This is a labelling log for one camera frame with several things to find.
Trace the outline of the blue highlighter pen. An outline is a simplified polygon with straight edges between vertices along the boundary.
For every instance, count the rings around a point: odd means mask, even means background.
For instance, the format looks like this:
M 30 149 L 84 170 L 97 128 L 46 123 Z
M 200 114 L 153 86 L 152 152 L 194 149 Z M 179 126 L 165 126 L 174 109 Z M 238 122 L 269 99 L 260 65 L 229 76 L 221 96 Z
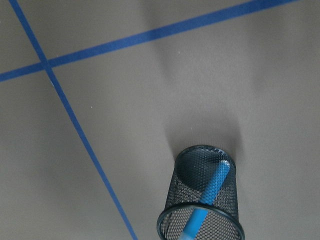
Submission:
M 212 205 L 230 171 L 230 164 L 226 160 L 218 163 L 209 183 L 201 195 L 200 203 Z M 200 230 L 208 210 L 195 208 L 189 217 L 182 233 L 178 237 L 179 240 L 194 240 Z

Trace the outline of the near black mesh pen cup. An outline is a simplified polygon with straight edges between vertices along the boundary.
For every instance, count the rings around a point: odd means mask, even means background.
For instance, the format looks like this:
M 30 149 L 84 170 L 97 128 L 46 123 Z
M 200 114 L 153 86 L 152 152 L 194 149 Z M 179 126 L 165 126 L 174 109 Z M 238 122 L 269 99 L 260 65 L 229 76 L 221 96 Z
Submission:
M 230 170 L 214 203 L 200 203 L 213 173 L 223 160 L 230 164 Z M 165 207 L 157 220 L 159 237 L 178 240 L 194 209 L 208 210 L 194 240 L 245 239 L 239 222 L 236 165 L 232 157 L 218 147 L 195 145 L 177 155 Z

